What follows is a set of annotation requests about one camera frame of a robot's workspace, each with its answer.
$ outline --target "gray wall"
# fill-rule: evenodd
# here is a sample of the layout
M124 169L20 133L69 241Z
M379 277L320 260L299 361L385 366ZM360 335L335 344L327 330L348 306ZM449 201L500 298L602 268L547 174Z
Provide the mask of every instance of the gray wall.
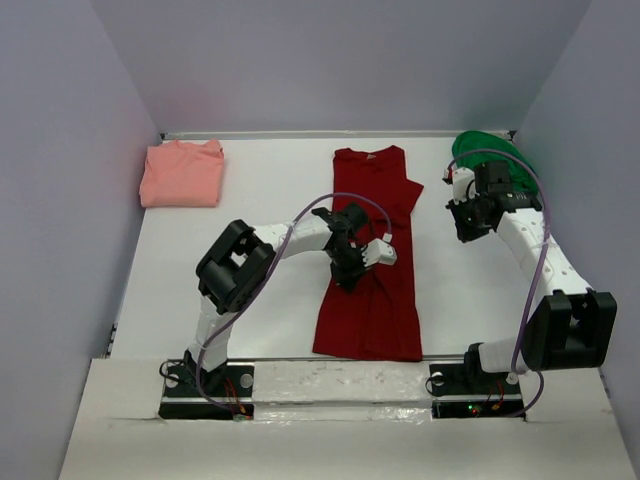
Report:
M58 477L156 129L88 0L0 6L0 478Z
M516 128L588 0L93 0L161 131Z
M604 373L640 473L638 24L638 0L594 0L516 139L549 191L554 235L618 300Z

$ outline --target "white connector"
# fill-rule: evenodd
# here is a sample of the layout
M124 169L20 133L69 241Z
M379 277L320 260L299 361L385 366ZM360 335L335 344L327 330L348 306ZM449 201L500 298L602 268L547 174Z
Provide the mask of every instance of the white connector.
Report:
M376 238L362 251L362 259L366 268L381 263L382 265L393 265L398 257L395 249L380 238Z

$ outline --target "folded pink cloth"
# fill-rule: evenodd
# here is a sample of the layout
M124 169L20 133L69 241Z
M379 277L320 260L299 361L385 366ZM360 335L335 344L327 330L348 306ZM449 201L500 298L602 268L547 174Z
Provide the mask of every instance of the folded pink cloth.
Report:
M220 142L179 140L147 149L140 183L143 207L215 207L220 198L224 153Z

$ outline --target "folded garment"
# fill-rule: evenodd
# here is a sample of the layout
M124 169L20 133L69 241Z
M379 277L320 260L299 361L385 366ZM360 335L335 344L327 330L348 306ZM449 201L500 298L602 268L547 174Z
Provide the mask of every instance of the folded garment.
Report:
M415 307L411 211L423 186L406 178L404 151L338 150L333 160L334 191L363 195L391 217L398 260L376 265L353 292L329 284L316 326L315 353L359 360L422 360L420 322ZM333 210L354 200L337 197ZM358 232L359 243L382 237L386 222L369 204L355 200L369 215L370 228Z
M220 142L174 140L147 149L140 183L143 207L215 207L220 198L224 153Z

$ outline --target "green cloth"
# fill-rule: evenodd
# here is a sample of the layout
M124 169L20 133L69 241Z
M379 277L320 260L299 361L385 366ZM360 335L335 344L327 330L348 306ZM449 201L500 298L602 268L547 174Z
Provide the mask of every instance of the green cloth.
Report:
M454 158L460 155L461 153L468 152L470 150L475 150L477 148L493 148L495 150L500 150L501 152L510 153L514 157L519 158L524 163L534 171L534 168L531 164L524 158L524 156L518 151L516 147L513 146L512 143L503 140L500 137L496 137L495 135L491 135L490 133L479 132L477 130L469 130L467 132L461 133L456 138L455 142L453 142L453 147L451 147L451 152L453 153ZM459 161L456 162L458 167L467 167L473 170L473 167L479 165L481 163L493 160L506 160L509 164L509 173L511 174L511 180L513 181L513 188L515 190L521 192L531 192L533 194L538 193L538 186L536 185L535 180L527 173L527 171L522 168L520 165L515 163L508 158L502 157L500 155L496 155L495 153L476 153L474 155L469 155Z

